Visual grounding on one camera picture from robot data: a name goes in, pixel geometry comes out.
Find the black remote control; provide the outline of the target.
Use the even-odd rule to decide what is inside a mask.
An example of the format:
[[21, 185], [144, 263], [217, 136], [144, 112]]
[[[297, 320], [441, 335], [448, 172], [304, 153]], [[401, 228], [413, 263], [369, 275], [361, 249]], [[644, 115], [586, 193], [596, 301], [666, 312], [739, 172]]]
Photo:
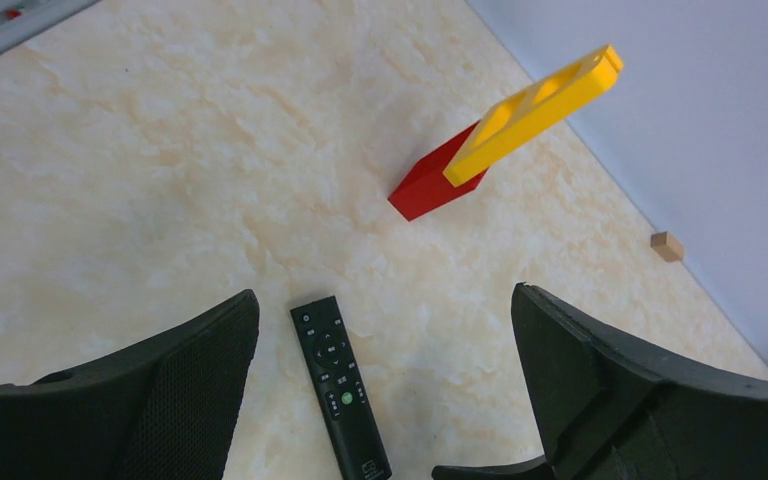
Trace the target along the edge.
[[340, 473], [382, 480], [392, 470], [334, 296], [290, 310]]

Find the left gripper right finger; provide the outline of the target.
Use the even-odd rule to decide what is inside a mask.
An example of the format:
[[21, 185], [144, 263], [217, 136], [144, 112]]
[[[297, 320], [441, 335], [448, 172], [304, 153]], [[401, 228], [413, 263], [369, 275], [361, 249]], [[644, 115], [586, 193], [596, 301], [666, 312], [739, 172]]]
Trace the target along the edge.
[[605, 324], [545, 289], [512, 294], [542, 454], [436, 479], [768, 479], [768, 381]]

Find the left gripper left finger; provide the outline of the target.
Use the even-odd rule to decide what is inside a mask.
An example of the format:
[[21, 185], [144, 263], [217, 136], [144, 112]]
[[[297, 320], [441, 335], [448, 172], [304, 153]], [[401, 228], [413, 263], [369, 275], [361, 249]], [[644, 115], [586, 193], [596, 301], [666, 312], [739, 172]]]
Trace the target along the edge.
[[219, 479], [259, 335], [242, 291], [28, 385], [0, 385], [0, 479]]

